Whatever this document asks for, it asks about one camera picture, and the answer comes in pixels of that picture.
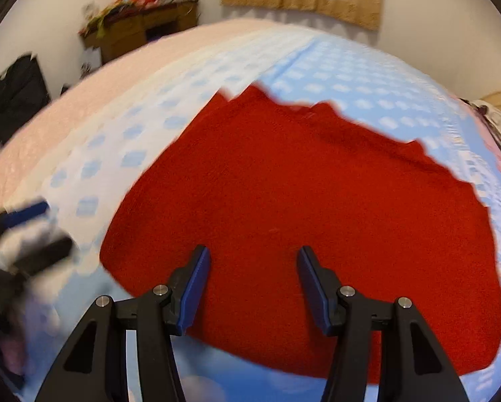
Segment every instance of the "mattress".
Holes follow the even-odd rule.
[[[489,207],[501,281],[501,152],[469,106],[403,61],[317,30],[250,19],[199,27],[104,66],[0,153],[0,207],[37,197],[51,205],[45,219],[0,245],[0,265],[40,234],[63,230],[78,244],[73,259],[39,279],[27,301],[23,400],[34,400],[97,296],[129,297],[99,263],[105,232],[126,192],[216,91],[237,95],[255,81],[281,102],[331,101],[361,125],[397,140],[420,140],[435,161],[471,182]],[[130,399],[139,401],[135,338],[127,343]],[[325,385],[190,337],[174,338],[173,346],[189,401],[314,401]],[[487,402],[501,385],[501,346],[490,367],[461,380],[472,402]],[[376,400],[377,390],[368,386],[367,402]]]

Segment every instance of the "metal pin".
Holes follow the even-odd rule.
[[[153,292],[155,295],[163,296],[168,293],[168,287],[163,284],[160,284],[159,286],[153,288]]]
[[[401,306],[403,308],[412,307],[412,301],[409,298],[404,297],[404,296],[397,299],[397,303],[399,304],[399,306]]]
[[[340,288],[340,293],[343,296],[351,297],[351,296],[354,296],[354,294],[356,293],[356,290],[353,289],[353,287],[351,287],[351,286],[342,286]]]
[[[96,305],[99,307],[105,307],[110,302],[109,296],[100,296],[96,299]]]

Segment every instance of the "wall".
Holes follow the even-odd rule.
[[[385,0],[378,33],[326,16],[222,7],[219,1],[200,0],[202,23],[252,16],[308,25],[398,56],[459,96],[501,90],[501,15],[490,0]]]
[[[80,78],[82,7],[114,0],[18,0],[0,25],[0,74],[25,52],[38,55],[52,98]]]

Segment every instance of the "wooden desk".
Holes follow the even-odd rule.
[[[161,36],[196,25],[198,0],[186,0],[149,9],[124,9],[104,19],[104,36],[98,37],[97,28],[80,36],[85,48],[101,48],[101,60],[105,64]]]

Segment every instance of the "bedsheet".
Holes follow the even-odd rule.
[[[97,296],[128,297],[99,265],[106,229],[127,190],[220,88],[236,95],[259,80],[280,101],[331,101],[361,125],[398,140],[420,139],[428,155],[472,182],[490,208],[501,279],[501,154],[468,106],[397,58],[312,29],[275,26],[241,37],[237,47],[219,45],[184,71],[158,71],[123,92],[53,148],[61,149],[59,156],[41,159],[45,166],[26,175],[7,200],[43,196],[52,209],[45,220],[11,235],[0,248],[0,264],[41,233],[62,229],[78,244],[74,260],[39,280],[27,302],[23,400],[34,400],[59,348]],[[127,343],[130,398],[139,401],[134,337]],[[190,337],[173,344],[190,402],[321,398],[324,380],[251,364]],[[501,384],[501,347],[489,368],[461,379],[472,402],[487,402]],[[376,395],[377,386],[369,386],[366,401]]]

